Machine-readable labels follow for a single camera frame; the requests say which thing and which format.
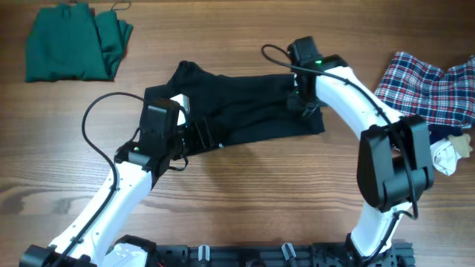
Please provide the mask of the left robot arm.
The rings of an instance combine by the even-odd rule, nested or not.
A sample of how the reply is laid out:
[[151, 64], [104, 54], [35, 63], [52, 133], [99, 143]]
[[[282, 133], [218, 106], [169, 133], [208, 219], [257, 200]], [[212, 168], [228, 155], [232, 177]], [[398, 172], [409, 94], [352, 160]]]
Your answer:
[[111, 171], [81, 214], [48, 247], [31, 245], [21, 266], [158, 266], [157, 246], [118, 231], [157, 180], [208, 148], [209, 130], [191, 121], [190, 100], [183, 94], [144, 102], [133, 137], [106, 161]]

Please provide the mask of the black polo shirt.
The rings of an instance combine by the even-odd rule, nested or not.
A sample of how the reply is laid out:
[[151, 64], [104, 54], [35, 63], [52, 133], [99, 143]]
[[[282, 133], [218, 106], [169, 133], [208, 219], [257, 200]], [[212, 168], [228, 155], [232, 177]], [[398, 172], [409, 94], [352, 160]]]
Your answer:
[[166, 84], [146, 88], [144, 97], [153, 101], [187, 96], [190, 120], [206, 120], [215, 143], [230, 146], [323, 133], [319, 108], [306, 119], [287, 108], [294, 89], [291, 74], [229, 77], [181, 61]]

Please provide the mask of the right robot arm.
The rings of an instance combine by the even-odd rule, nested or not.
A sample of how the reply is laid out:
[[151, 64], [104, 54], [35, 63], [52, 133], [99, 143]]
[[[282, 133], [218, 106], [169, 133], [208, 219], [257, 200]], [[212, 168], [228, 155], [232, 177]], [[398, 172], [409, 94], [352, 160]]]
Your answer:
[[403, 216], [419, 217], [420, 196], [433, 185], [428, 125], [373, 95], [338, 55], [322, 56], [312, 37], [286, 49], [295, 89], [287, 106], [303, 118], [329, 105], [358, 137], [356, 179], [364, 205], [346, 246], [350, 261], [368, 266], [391, 249]]

